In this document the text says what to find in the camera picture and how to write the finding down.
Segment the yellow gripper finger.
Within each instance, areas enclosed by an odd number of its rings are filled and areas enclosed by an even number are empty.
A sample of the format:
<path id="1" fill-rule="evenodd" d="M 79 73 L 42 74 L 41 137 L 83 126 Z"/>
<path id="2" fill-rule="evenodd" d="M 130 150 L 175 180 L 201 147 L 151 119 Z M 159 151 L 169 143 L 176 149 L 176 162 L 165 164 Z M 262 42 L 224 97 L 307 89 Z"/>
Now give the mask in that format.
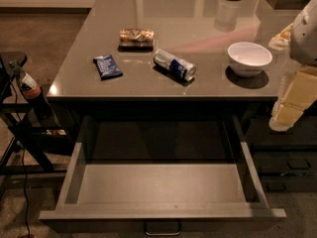
<path id="1" fill-rule="evenodd" d="M 276 132 L 287 131 L 316 100 L 316 66 L 302 65 L 299 70 L 286 71 L 271 111 L 269 128 Z"/>

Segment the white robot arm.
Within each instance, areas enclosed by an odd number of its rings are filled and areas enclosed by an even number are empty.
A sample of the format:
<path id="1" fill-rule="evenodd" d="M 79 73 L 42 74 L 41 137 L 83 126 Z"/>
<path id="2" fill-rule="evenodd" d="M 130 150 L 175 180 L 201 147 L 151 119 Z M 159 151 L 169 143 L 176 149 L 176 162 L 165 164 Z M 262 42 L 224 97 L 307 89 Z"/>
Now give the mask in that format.
<path id="1" fill-rule="evenodd" d="M 276 132 L 290 129 L 317 100 L 317 0 L 310 0 L 294 22 L 272 38 L 272 49 L 288 49 L 300 66 L 286 65 L 269 127 Z"/>

